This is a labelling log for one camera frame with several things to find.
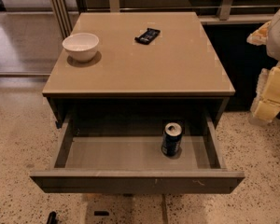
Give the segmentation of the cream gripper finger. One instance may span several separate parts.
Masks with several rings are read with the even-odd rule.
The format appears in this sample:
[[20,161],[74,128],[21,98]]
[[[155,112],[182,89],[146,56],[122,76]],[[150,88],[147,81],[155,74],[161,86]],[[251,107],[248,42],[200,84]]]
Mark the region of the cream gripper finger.
[[270,22],[267,21],[263,25],[260,26],[256,31],[248,36],[246,41],[249,44],[260,46],[265,45],[267,43],[268,29],[270,26]]
[[254,119],[265,122],[271,122],[280,112],[280,62],[271,70],[261,70],[250,111]]

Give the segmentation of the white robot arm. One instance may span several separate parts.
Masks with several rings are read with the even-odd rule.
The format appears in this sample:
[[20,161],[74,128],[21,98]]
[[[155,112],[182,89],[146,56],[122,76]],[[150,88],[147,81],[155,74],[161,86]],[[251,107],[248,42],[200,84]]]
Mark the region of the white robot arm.
[[273,18],[249,35],[249,44],[266,46],[267,55],[277,60],[271,70],[263,68],[259,74],[256,97],[250,107],[254,123],[267,124],[280,119],[280,9]]

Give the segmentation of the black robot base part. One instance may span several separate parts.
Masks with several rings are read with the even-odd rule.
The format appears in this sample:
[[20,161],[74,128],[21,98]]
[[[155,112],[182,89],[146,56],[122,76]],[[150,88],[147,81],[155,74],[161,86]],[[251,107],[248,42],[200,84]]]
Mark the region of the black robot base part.
[[49,217],[47,219],[47,224],[57,224],[57,218],[56,218],[57,214],[52,211],[49,213]]

